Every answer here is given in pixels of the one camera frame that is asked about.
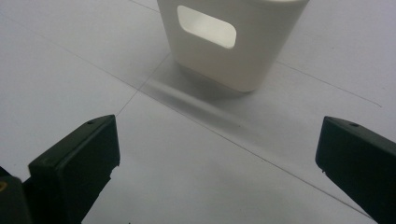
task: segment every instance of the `screw hole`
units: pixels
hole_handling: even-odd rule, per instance
[[[0,192],[5,190],[7,188],[7,183],[6,182],[0,182]]]

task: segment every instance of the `white floor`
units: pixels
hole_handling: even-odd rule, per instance
[[[396,2],[311,0],[262,87],[174,63],[155,0],[0,0],[0,165],[117,115],[83,223],[374,223],[315,164],[324,116],[396,141]]]

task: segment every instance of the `black object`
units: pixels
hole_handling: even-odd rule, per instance
[[[118,165],[116,118],[90,120],[32,161],[23,184],[0,170],[0,186],[7,185],[0,191],[0,223],[79,224]],[[10,214],[8,205],[20,210]],[[14,219],[18,214],[21,222]]]
[[[318,166],[378,223],[396,223],[396,144],[359,124],[326,117]]]

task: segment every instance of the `white container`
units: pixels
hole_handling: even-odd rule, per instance
[[[175,60],[253,91],[309,0],[157,0]]]

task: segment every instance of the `floor tile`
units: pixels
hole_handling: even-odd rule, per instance
[[[121,164],[90,223],[374,223],[138,93],[117,117]]]
[[[161,15],[133,1],[2,1],[0,12],[139,88],[169,53]]]
[[[310,1],[278,61],[396,110],[395,1]]]
[[[134,1],[142,6],[149,7],[158,12],[160,11],[160,9],[158,8],[157,0],[131,0],[131,1]]]
[[[383,108],[280,63],[259,90],[243,94],[191,75],[170,56],[141,90],[358,209],[315,164],[323,117],[396,139],[396,118]]]
[[[0,165],[22,179],[40,153],[136,92],[1,15],[0,43]]]

